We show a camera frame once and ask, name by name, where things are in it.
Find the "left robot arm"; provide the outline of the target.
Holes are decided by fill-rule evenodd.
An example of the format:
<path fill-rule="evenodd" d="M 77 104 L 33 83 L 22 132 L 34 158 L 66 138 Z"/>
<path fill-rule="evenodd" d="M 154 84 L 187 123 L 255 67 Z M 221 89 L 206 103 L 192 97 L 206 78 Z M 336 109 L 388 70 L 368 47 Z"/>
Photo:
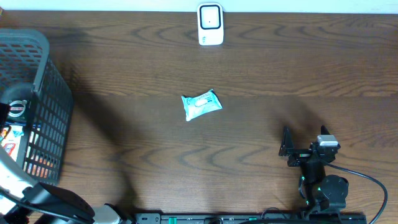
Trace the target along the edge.
<path fill-rule="evenodd" d="M 38 182 L 34 172 L 26 173 L 1 149 L 1 195 L 12 207 L 1 223 L 28 223 L 32 212 L 40 212 L 42 223 L 135 223 L 135 219 L 117 207 L 106 204 L 92 208 L 72 191 Z"/>

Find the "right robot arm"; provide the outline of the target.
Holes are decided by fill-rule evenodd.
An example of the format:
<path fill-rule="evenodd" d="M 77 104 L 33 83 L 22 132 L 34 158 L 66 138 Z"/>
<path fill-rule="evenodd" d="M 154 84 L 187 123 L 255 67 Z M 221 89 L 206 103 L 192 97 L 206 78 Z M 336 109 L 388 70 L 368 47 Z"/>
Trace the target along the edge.
<path fill-rule="evenodd" d="M 298 190 L 307 207 L 301 217 L 309 220 L 316 215 L 339 215 L 346 207 L 348 181 L 338 175 L 326 175 L 325 166 L 335 160 L 340 144 L 325 126 L 317 140 L 305 149 L 296 149 L 288 127 L 283 128 L 279 156 L 287 157 L 289 167 L 299 167 L 302 173 Z"/>

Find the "yellow snack bag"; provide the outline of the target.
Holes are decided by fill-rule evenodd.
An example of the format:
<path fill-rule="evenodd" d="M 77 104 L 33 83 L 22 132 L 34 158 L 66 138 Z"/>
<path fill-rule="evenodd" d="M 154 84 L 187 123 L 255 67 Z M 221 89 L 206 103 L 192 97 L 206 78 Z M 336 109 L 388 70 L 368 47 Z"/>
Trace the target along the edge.
<path fill-rule="evenodd" d="M 1 131 L 1 146 L 14 161 L 17 161 L 23 135 L 23 126 L 20 125 L 9 125 Z"/>

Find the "teal wet wipes pack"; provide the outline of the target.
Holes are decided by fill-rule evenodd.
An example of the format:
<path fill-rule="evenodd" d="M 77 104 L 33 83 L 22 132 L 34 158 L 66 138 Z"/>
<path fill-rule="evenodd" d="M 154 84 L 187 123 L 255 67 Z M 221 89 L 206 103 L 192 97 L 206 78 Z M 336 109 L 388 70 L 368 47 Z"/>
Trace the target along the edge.
<path fill-rule="evenodd" d="M 201 115 L 223 109 L 213 89 L 196 97 L 181 96 L 181 99 L 185 110 L 186 121 L 191 121 Z"/>

